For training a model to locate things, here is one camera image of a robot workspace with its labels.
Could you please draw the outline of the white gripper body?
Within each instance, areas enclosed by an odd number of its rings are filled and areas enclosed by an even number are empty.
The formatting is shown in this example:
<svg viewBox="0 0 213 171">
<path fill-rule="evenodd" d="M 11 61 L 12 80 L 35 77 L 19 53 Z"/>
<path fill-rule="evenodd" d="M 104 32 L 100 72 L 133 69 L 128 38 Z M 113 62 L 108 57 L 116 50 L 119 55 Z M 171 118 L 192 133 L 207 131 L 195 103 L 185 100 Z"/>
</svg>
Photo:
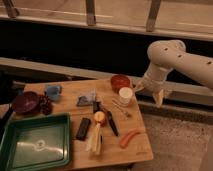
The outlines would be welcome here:
<svg viewBox="0 0 213 171">
<path fill-rule="evenodd" d="M 138 83 L 142 83 L 144 85 L 144 89 L 149 90 L 153 94 L 157 94 L 163 89 L 165 80 L 165 75 L 154 75 L 145 73 Z"/>
</svg>

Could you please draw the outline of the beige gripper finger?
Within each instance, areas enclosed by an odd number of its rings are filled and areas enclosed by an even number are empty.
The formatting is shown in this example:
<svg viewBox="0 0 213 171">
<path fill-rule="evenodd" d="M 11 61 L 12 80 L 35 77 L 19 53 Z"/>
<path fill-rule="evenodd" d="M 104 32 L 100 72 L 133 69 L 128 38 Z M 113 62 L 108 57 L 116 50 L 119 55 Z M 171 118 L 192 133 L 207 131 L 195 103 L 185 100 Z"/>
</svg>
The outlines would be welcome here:
<svg viewBox="0 0 213 171">
<path fill-rule="evenodd" d="M 157 107 L 161 107 L 161 105 L 163 104 L 163 99 L 164 99 L 164 90 L 163 89 L 157 93 L 156 99 L 157 99 L 157 101 L 156 101 Z"/>
<path fill-rule="evenodd" d="M 144 89 L 144 85 L 142 83 L 138 83 L 134 88 L 133 88 L 133 91 L 134 93 L 138 92 L 138 91 L 141 91 Z"/>
</svg>

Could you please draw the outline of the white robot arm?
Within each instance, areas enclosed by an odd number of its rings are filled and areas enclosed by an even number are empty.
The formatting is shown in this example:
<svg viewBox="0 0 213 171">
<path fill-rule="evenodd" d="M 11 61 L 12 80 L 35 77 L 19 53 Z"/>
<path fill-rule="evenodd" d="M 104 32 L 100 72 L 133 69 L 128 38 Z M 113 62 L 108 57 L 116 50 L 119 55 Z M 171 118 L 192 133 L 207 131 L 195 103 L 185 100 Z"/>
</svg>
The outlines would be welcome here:
<svg viewBox="0 0 213 171">
<path fill-rule="evenodd" d="M 213 58 L 187 53 L 183 41 L 155 41 L 149 45 L 147 55 L 150 64 L 134 91 L 151 91 L 158 107 L 163 103 L 163 86 L 172 70 L 177 70 L 213 91 Z"/>
</svg>

